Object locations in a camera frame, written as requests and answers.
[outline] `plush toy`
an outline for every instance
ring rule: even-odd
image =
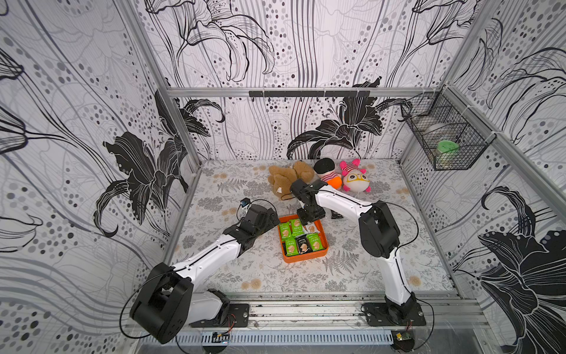
[[[346,161],[340,162],[340,169],[342,176],[344,176],[344,190],[359,193],[361,191],[370,192],[370,180],[367,179],[365,172],[366,169],[359,169],[360,159],[355,159],[351,164]]]
[[[269,184],[272,185],[273,193],[281,199],[284,195],[291,193],[291,184],[298,178],[309,183],[312,181],[314,175],[315,172],[312,167],[304,161],[297,161],[293,165],[293,168],[269,166],[269,177],[267,177],[267,180]]]
[[[342,178],[338,173],[334,172],[335,167],[334,161],[326,157],[315,163],[315,172],[320,179],[328,183],[328,185],[333,186],[335,189],[340,189],[342,186]]]

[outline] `white robotic arm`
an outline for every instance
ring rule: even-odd
[[[321,180],[307,185],[299,179],[292,184],[291,192],[302,205],[297,214],[303,224],[325,217],[323,207],[359,223],[362,246],[376,257],[381,270],[389,318],[393,323],[406,323],[416,299],[397,251],[400,231],[387,205],[353,198]],[[150,280],[134,302],[130,317],[160,343],[174,338],[186,321],[212,319],[218,325],[225,322],[228,298],[214,289],[203,293],[193,290],[222,265],[251,248],[258,236],[279,224],[271,208],[250,204],[249,199],[244,199],[242,206],[247,209],[246,216],[224,230],[214,244],[174,266],[160,263],[150,272]]]
[[[315,194],[315,200],[318,206],[336,211],[355,223],[359,222],[362,215],[367,215],[374,208],[373,204],[351,197],[330,185],[320,187]],[[376,261],[381,270],[387,298],[397,305],[406,303],[411,293],[401,265],[400,251],[397,251],[395,246],[387,257],[383,254],[381,257],[377,257]]]

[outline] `floral wallpaper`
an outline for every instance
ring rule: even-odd
[[[196,166],[130,33],[112,1],[0,0],[0,352],[120,351],[163,259]]]
[[[437,87],[481,4],[133,2],[171,86],[211,88]],[[397,158],[408,98],[215,97],[192,135],[201,160]]]
[[[226,101],[225,118],[217,109],[194,114],[205,128],[204,133],[191,132],[201,161],[391,159],[401,156],[412,137],[401,122],[410,99],[226,97]],[[297,110],[311,112],[302,123],[304,129],[294,129],[288,119]]]
[[[566,187],[563,1],[501,1],[453,79],[560,188]]]
[[[503,352],[563,353],[565,222],[491,147],[469,170],[434,171],[415,146],[403,170]]]
[[[565,16],[560,1],[501,1],[453,80],[563,190]],[[406,166],[503,351],[565,352],[566,220],[493,149],[465,176],[426,168],[418,158]]]

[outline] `table surface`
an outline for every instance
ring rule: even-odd
[[[314,163],[305,161],[311,166]],[[173,262],[204,249],[226,227],[234,224],[239,201],[244,197],[272,202],[279,216],[296,214],[299,207],[297,200],[280,201],[271,192],[271,185],[267,181],[268,166],[288,167],[292,163],[289,160],[205,161],[175,247]],[[371,192],[359,193],[357,198],[369,202],[382,200],[397,203],[417,218],[419,237],[399,251],[411,287],[417,292],[454,290],[415,208],[398,163],[395,160],[362,160],[361,166],[367,169]],[[257,203],[269,207],[268,203]],[[390,208],[401,230],[401,243],[412,240],[417,227],[411,216],[398,207]],[[227,293],[340,294],[384,291],[380,270],[360,243],[358,224],[348,219],[332,220],[330,216],[330,210],[327,210],[327,217],[321,220],[329,243],[325,257],[285,263],[277,229],[273,229],[260,236],[254,247],[238,259],[220,267],[200,288],[216,288]]]

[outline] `wire basket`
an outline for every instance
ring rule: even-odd
[[[489,144],[442,94],[422,94],[411,102],[405,121],[436,171],[469,169],[487,149]]]

